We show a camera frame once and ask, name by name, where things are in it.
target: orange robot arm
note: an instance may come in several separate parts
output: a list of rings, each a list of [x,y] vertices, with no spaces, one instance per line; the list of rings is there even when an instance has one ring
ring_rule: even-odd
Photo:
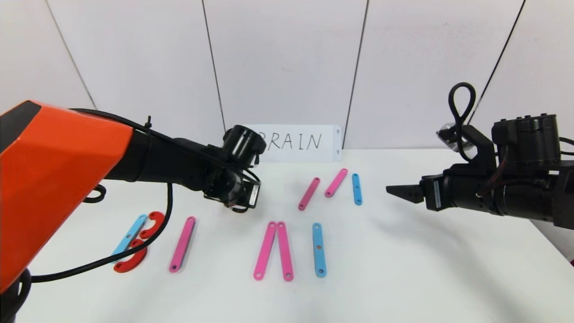
[[[31,283],[76,275],[152,243],[168,222],[172,183],[203,191],[205,198],[238,213],[254,208],[256,186],[261,183],[248,168],[254,160],[258,163],[266,144],[243,126],[229,129],[223,140],[221,148],[204,146],[155,132],[150,119],[141,126],[102,111],[67,110],[32,101],[1,115],[2,323],[15,315]],[[105,190],[98,185],[102,179],[168,183],[169,211],[162,227],[128,251],[61,273],[30,276],[26,267],[76,207],[103,198]],[[100,198],[87,198],[92,190],[99,190]]]

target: red curved piece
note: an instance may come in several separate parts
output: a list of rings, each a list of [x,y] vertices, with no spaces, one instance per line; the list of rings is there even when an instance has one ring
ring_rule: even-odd
[[[160,225],[164,223],[165,216],[161,212],[151,212],[148,215],[148,218],[150,220],[153,220],[155,223],[153,224],[153,227],[146,230],[141,230],[141,232],[139,233],[139,237],[142,239],[149,239],[149,237],[154,235],[157,232],[157,229],[160,228]]]
[[[143,244],[144,241],[140,240],[140,239],[135,239],[134,241],[132,241],[130,243],[130,248],[135,248],[141,244]],[[148,249],[144,248],[136,253],[134,253],[134,255],[124,261],[124,262],[118,262],[114,265],[114,271],[115,272],[128,272],[136,267],[138,267],[139,263],[142,262],[142,260],[145,258],[145,255],[148,254]]]

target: white sign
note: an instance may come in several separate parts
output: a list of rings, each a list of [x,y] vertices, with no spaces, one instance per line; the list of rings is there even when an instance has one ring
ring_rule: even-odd
[[[259,133],[267,147],[265,162],[339,162],[343,134],[336,125],[244,125]]]

